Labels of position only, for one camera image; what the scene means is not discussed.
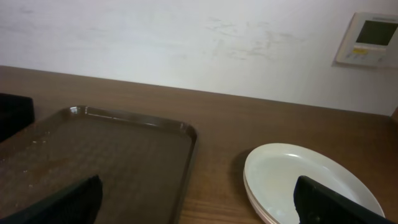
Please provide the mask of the white plate bottom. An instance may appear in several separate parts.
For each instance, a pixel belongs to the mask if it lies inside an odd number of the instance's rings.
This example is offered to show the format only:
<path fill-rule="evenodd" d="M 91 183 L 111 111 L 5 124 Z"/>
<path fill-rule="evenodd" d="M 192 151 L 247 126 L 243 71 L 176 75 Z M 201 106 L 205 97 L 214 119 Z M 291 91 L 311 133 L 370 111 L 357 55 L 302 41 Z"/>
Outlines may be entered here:
<path fill-rule="evenodd" d="M 332 159 L 305 147 L 284 143 L 259 146 L 247 156 L 243 175 L 262 209 L 278 223 L 299 222 L 294 188 L 301 175 L 385 216 L 375 196 L 355 175 Z"/>

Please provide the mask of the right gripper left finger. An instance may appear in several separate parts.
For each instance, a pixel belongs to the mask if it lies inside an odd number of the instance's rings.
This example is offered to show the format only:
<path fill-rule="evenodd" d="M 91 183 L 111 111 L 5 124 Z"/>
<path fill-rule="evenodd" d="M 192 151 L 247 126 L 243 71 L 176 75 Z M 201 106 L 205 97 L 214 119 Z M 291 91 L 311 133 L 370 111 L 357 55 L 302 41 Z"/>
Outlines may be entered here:
<path fill-rule="evenodd" d="M 103 183 L 94 175 L 2 218 L 1 224 L 93 224 L 102 199 Z"/>

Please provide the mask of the white plate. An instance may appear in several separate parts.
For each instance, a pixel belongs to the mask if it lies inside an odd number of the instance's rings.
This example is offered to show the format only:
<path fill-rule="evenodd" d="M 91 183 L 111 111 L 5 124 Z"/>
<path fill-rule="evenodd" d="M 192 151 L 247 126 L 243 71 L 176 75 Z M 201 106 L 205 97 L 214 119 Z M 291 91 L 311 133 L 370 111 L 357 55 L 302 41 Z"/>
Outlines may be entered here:
<path fill-rule="evenodd" d="M 385 216 L 375 196 L 355 175 L 332 159 L 305 147 L 284 143 L 259 146 L 247 156 L 243 175 L 262 209 L 278 223 L 299 222 L 294 188 L 301 175 Z"/>
<path fill-rule="evenodd" d="M 265 224 L 279 224 L 276 220 L 274 220 L 266 211 L 264 211 L 262 209 L 262 207 L 260 206 L 260 204 L 257 202 L 257 200 L 254 198 L 247 180 L 246 180 L 246 176 L 243 176 L 243 182 L 244 182 L 244 186 L 246 189 L 246 194 L 248 196 L 248 199 L 254 209 L 254 211 L 257 213 L 257 215 L 259 216 L 259 218 L 265 223 Z"/>

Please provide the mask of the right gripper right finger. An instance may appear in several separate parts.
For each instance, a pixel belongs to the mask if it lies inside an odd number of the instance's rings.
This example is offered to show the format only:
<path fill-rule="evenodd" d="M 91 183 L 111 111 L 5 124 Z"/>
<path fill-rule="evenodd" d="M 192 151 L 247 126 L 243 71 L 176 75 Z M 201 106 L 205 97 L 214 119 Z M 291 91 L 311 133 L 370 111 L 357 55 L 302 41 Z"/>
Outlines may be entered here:
<path fill-rule="evenodd" d="M 394 224 L 305 175 L 295 184 L 294 205 L 300 224 Z"/>

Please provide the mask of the white plate top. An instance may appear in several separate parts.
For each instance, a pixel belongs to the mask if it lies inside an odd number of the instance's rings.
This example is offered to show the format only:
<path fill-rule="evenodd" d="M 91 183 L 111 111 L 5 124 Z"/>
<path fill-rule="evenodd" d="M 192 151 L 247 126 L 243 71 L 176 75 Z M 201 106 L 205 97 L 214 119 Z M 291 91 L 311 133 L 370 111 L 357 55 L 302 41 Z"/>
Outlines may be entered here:
<path fill-rule="evenodd" d="M 244 186 L 246 189 L 246 194 L 248 196 L 248 199 L 254 209 L 254 211 L 257 213 L 257 215 L 259 216 L 259 218 L 265 223 L 265 224 L 279 224 L 276 220 L 274 220 L 266 211 L 264 211 L 262 209 L 262 207 L 260 206 L 260 204 L 257 202 L 257 200 L 254 198 L 247 180 L 246 180 L 246 176 L 243 176 L 243 182 L 244 182 Z"/>

